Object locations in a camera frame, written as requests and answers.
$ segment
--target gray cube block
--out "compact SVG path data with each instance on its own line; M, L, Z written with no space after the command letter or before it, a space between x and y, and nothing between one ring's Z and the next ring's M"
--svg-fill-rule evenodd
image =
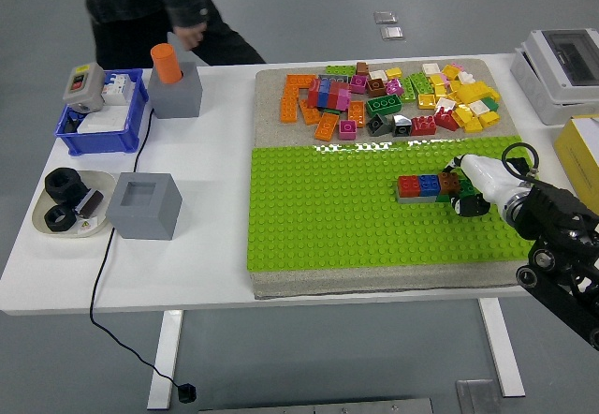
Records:
M106 217L126 239L172 239L183 199L169 173L123 172Z
M195 63L179 63L183 77L176 83L162 83L152 69L148 96L158 119L198 117L202 101L202 83Z

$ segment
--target orange cylinder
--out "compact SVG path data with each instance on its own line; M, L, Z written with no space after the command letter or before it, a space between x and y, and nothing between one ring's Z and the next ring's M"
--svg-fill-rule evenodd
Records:
M176 83L183 77L177 55L170 44L163 43L153 46L150 55L162 83Z

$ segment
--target blue plastic crate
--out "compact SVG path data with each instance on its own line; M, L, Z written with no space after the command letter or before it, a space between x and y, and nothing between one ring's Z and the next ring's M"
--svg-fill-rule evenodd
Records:
M127 74L135 83L135 91L131 97L129 113L121 131L108 131L100 133L65 133L68 118L80 117L76 111L65 106L60 120L54 130L54 136L63 140L68 147L68 154L79 156L84 154L105 154L108 152L126 152L128 154L138 150L139 126L143 117L143 110L148 101L148 93L141 79L141 69L107 70L104 72L106 79L110 74Z

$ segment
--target black pants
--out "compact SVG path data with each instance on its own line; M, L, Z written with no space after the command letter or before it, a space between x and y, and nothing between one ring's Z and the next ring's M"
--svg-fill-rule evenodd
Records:
M210 66L255 65L264 59L241 35L223 22L212 0L206 0L208 29L204 39L192 49ZM165 10L131 21L98 23L92 21L95 59L104 69L129 69L153 66L150 49L167 42L172 31Z

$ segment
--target person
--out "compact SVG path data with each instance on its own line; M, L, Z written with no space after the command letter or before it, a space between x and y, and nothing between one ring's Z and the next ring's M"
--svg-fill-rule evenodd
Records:
M95 57L105 69L152 67L150 49L173 32L210 66L265 63L212 0L86 0Z

